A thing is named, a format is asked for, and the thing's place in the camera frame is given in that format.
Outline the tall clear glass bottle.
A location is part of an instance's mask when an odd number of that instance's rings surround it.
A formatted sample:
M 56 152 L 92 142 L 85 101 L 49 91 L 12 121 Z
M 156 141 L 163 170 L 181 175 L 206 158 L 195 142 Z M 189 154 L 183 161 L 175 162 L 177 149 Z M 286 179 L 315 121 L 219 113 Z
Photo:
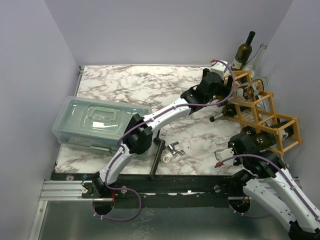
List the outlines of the tall clear glass bottle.
M 267 44 L 262 43 L 259 46 L 259 49 L 255 53 L 255 55 L 244 66 L 244 69 L 243 69 L 244 71 L 250 71 L 251 79 L 254 79 L 255 76 L 258 74 L 259 67 L 261 65 L 261 60 L 267 47 L 268 47 Z

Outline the square clear liquor bottle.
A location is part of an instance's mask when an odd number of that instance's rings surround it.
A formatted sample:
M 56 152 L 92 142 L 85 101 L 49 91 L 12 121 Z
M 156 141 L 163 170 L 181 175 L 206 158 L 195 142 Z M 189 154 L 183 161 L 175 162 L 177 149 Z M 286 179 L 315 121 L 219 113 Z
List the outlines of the square clear liquor bottle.
M 258 96 L 269 87 L 269 80 L 267 77 L 256 78 L 250 82 L 245 82 L 238 86 L 235 91 L 237 99 L 242 101 L 250 100 L 251 98 Z

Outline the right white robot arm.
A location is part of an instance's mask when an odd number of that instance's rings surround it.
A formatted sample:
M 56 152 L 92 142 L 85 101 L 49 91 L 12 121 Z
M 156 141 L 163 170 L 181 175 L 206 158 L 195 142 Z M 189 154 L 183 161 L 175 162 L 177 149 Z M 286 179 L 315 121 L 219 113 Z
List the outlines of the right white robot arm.
M 244 133 L 231 137 L 228 147 L 244 167 L 230 178 L 230 191 L 257 201 L 282 224 L 291 240 L 318 240 L 320 210 L 296 184 L 282 159 L 272 151 L 259 150 Z

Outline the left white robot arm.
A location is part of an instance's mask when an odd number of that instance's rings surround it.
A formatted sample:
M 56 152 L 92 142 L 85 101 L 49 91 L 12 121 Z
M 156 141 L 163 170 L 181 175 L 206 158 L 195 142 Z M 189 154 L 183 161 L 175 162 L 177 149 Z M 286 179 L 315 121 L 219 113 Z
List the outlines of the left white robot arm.
M 232 87 L 233 78 L 225 84 L 223 77 L 205 68 L 200 83 L 184 91 L 170 105 L 145 116 L 135 114 L 118 141 L 118 151 L 106 167 L 90 178 L 93 191 L 101 198 L 107 197 L 111 191 L 111 184 L 117 180 L 125 166 L 151 147 L 154 133 L 208 106 L 218 96 L 225 99 Z

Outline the green bottle white label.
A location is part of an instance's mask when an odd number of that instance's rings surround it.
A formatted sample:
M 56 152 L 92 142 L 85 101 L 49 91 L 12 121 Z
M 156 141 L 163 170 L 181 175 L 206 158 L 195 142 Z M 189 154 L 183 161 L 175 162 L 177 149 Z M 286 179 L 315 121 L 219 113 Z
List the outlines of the green bottle white label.
M 294 135 L 294 127 L 290 125 L 280 132 L 281 140 L 285 140 Z M 276 144 L 276 136 L 272 133 L 261 131 L 251 137 L 255 145 L 258 147 L 259 150 L 264 150 L 266 148 L 272 147 Z

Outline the green bottle rack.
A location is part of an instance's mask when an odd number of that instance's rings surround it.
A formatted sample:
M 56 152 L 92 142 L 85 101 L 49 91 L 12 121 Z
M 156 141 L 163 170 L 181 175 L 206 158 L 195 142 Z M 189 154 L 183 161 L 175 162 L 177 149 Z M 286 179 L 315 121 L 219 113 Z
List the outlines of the green bottle rack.
M 209 121 L 213 123 L 222 117 L 234 117 L 236 115 L 237 115 L 236 106 L 234 104 L 227 104 L 222 108 L 220 113 L 218 113 L 214 116 L 211 116 L 209 118 Z

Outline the green bottle silver neck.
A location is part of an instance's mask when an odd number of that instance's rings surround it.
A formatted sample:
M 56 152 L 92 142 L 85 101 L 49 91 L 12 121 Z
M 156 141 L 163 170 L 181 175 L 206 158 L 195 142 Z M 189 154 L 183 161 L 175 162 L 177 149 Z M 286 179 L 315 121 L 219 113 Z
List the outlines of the green bottle silver neck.
M 223 96 L 223 95 L 215 95 L 215 99 L 218 100 L 219 102 L 221 102 L 221 103 L 217 104 L 216 106 L 220 108 L 222 106 L 227 105 L 233 99 L 233 96 L 229 97 L 228 99 L 226 99 L 226 98 L 227 97 Z

